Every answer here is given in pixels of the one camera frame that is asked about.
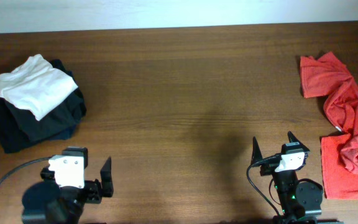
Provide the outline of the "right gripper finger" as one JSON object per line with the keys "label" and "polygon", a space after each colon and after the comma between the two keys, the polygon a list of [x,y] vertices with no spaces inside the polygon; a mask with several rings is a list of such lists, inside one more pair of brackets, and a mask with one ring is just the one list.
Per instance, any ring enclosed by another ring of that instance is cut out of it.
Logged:
{"label": "right gripper finger", "polygon": [[251,157],[251,165],[257,164],[263,160],[263,156],[257,141],[257,138],[254,136],[252,138],[252,157]]}
{"label": "right gripper finger", "polygon": [[295,135],[291,131],[289,131],[287,133],[287,136],[288,136],[288,140],[289,140],[290,144],[292,144],[294,146],[299,146],[300,148],[302,148],[302,150],[304,152],[309,152],[310,151],[300,140],[298,140],[295,137]]}

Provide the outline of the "white printed t-shirt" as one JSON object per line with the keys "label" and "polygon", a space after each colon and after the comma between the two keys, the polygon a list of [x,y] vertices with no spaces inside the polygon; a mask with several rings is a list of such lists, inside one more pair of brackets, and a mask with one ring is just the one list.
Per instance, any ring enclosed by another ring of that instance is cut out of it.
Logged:
{"label": "white printed t-shirt", "polygon": [[0,74],[0,98],[40,121],[78,88],[74,79],[37,54]]}

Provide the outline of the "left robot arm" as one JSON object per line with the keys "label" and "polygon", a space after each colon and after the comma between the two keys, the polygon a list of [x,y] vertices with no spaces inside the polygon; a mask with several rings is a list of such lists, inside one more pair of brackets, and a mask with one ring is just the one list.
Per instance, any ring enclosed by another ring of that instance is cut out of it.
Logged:
{"label": "left robot arm", "polygon": [[22,196],[23,223],[78,223],[87,203],[100,204],[114,193],[111,158],[100,170],[101,178],[85,180],[88,149],[68,147],[48,159],[40,172],[42,181],[29,187]]}

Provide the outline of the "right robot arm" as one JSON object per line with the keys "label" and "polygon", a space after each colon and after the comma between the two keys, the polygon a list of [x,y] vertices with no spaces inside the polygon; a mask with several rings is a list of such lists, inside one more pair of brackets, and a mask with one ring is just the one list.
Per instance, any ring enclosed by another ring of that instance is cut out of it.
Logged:
{"label": "right robot arm", "polygon": [[[287,133],[289,142],[281,151],[263,157],[256,138],[252,139],[252,158],[247,168],[247,180],[262,198],[273,208],[273,223],[318,223],[322,213],[323,186],[311,179],[299,179],[296,172],[306,165],[310,150],[292,132]],[[258,167],[261,176],[271,176],[282,212],[256,187],[249,171]]]}

